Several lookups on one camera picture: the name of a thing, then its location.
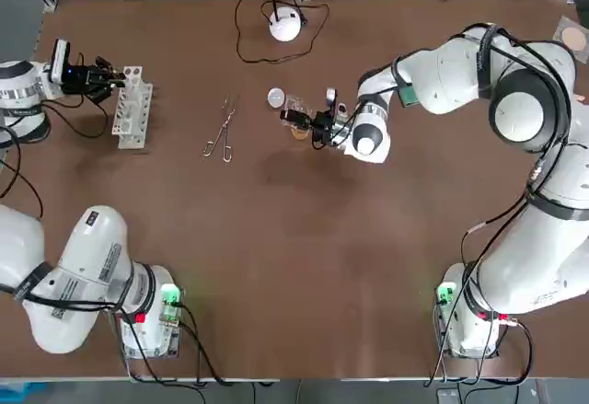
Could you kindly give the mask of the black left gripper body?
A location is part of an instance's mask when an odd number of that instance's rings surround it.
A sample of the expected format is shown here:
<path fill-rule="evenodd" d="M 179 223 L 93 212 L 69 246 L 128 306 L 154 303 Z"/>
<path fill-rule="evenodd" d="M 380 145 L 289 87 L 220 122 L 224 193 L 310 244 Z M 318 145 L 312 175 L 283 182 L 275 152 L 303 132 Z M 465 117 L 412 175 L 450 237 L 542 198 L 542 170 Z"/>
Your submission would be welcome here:
<path fill-rule="evenodd" d="M 91 83 L 94 66 L 66 65 L 62 71 L 60 89 L 65 95 L 88 94 L 95 86 Z"/>

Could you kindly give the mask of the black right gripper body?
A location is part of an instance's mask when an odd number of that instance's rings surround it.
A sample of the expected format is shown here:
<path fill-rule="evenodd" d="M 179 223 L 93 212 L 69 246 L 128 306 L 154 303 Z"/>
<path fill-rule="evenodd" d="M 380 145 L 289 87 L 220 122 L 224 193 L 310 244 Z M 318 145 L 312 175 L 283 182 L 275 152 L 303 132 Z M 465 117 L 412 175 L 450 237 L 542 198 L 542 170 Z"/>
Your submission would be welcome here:
<path fill-rule="evenodd" d="M 334 118 L 331 110 L 319 111 L 311 122 L 312 145 L 328 145 Z"/>

